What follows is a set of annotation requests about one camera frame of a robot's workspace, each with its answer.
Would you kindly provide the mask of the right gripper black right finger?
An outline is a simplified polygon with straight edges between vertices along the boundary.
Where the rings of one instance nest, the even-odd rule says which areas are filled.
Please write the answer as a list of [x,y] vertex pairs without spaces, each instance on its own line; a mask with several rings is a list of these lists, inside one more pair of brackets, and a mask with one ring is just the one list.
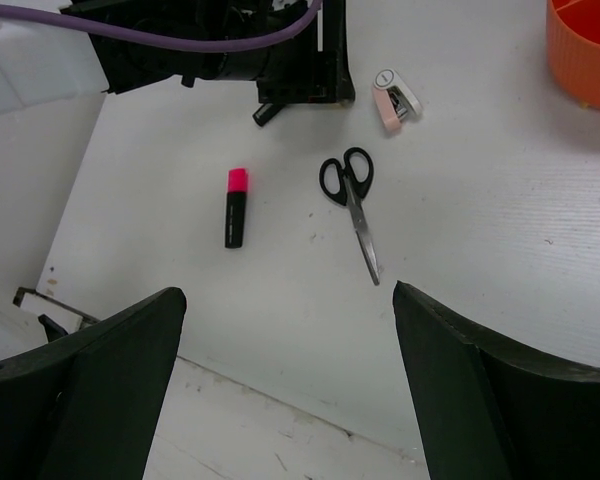
[[410,284],[397,337],[433,479],[600,479],[600,368],[471,321]]

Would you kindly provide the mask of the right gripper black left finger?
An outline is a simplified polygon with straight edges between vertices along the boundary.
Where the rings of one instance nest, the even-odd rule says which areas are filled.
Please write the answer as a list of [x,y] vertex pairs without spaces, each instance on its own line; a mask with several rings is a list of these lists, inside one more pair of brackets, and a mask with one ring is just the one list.
[[0,479],[143,477],[187,301],[166,288],[0,361]]

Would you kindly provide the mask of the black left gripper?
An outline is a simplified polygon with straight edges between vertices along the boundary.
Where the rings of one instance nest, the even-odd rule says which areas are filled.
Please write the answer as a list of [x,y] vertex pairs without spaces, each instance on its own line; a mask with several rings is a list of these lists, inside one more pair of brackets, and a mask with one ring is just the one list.
[[346,1],[322,6],[323,50],[311,38],[313,1],[74,1],[61,14],[143,36],[157,46],[93,34],[108,90],[122,94],[173,76],[256,81],[262,104],[351,104]]

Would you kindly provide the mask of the pink capped black highlighter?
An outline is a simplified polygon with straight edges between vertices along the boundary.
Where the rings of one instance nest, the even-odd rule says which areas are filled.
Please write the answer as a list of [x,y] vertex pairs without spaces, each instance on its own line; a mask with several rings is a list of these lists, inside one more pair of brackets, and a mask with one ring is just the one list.
[[243,245],[249,174],[245,168],[228,172],[225,209],[225,247],[239,249]]

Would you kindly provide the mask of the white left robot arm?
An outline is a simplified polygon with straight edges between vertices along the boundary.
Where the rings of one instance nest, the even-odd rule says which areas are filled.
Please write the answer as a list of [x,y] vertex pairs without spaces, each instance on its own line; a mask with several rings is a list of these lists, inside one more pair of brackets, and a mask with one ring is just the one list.
[[177,77],[250,81],[266,124],[354,101],[342,1],[0,2],[0,114]]

